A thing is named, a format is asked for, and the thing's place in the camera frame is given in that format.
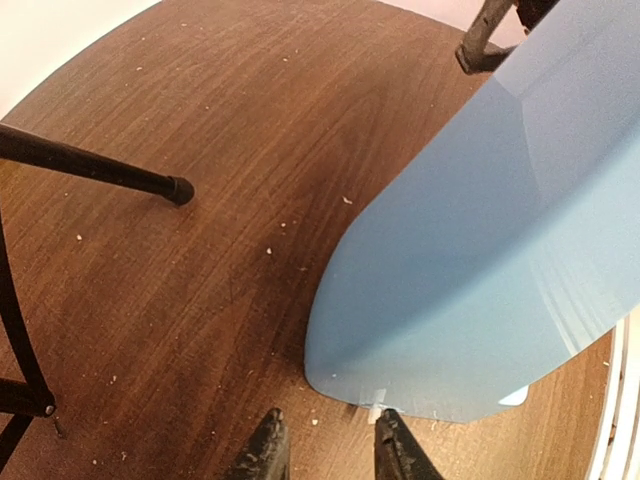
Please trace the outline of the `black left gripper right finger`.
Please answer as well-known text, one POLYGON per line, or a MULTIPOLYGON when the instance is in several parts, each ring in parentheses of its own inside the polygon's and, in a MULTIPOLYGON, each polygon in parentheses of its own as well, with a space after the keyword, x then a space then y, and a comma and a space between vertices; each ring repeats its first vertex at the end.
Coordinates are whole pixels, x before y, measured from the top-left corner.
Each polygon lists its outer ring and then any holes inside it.
POLYGON ((440 479, 440 472, 396 410, 385 409, 376 420, 374 444, 377 480, 440 479))

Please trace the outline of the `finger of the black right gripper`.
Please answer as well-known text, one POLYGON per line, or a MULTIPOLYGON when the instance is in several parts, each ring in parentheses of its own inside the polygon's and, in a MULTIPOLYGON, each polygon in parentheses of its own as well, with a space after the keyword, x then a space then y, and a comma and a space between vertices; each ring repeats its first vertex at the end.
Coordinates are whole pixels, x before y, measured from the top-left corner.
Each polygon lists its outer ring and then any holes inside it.
POLYGON ((512 7, 528 36, 557 4, 558 0, 486 0, 456 48, 462 71, 466 75, 493 73, 515 50, 515 45, 490 45, 491 36, 512 7))

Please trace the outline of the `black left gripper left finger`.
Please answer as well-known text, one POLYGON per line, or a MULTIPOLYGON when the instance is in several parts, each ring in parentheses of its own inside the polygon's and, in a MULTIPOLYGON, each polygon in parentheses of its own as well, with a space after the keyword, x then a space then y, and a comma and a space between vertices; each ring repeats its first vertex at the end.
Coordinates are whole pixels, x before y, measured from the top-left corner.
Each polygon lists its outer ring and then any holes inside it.
POLYGON ((271 408, 227 470, 233 480, 289 480, 290 435, 280 408, 271 408))

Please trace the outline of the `blue metronome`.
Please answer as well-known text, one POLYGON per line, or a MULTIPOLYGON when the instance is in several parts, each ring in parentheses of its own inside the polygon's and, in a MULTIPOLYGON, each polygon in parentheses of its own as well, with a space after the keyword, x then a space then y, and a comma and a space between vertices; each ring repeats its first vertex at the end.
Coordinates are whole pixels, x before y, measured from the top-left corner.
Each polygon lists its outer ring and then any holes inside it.
POLYGON ((467 423, 639 303, 639 5, 562 1, 359 214, 310 386, 467 423))

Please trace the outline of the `black folding music stand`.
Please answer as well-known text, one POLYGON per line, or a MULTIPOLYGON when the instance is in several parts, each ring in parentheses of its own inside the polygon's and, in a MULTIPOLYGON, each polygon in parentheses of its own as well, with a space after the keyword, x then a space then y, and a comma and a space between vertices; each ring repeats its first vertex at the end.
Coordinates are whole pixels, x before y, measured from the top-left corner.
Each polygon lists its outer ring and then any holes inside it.
MULTIPOLYGON (((184 178, 160 175, 7 125, 1 126, 1 157, 158 195, 177 206, 189 203, 195 193, 184 178)), ((22 316, 5 241, 1 242, 1 321, 24 377, 22 382, 1 380, 1 412, 12 416, 1 432, 1 464, 5 465, 33 419, 49 418, 56 410, 22 316)))

